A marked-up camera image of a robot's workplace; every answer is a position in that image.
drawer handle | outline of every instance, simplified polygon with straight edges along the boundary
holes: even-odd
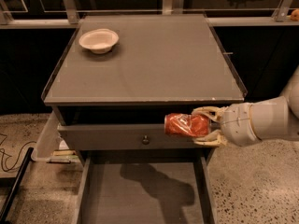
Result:
[[[147,135],[143,136],[142,144],[145,145],[145,146],[150,144],[150,140],[149,140]]]

black cable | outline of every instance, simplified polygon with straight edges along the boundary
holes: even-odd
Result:
[[[5,138],[0,142],[0,146],[3,144],[3,142],[7,139],[7,135],[0,133],[0,135],[4,136]],[[4,148],[0,148],[0,153],[2,153],[2,158],[1,158],[1,168],[4,172],[11,172],[11,171],[15,171],[17,169],[19,169],[20,167],[15,167],[19,161],[20,155],[22,150],[25,148],[25,146],[29,145],[29,144],[36,144],[36,141],[29,141],[26,144],[24,144],[18,154],[18,158],[15,161],[15,163],[12,165],[12,167],[8,168],[7,167],[7,160],[9,158],[11,158],[12,156],[7,154]]]

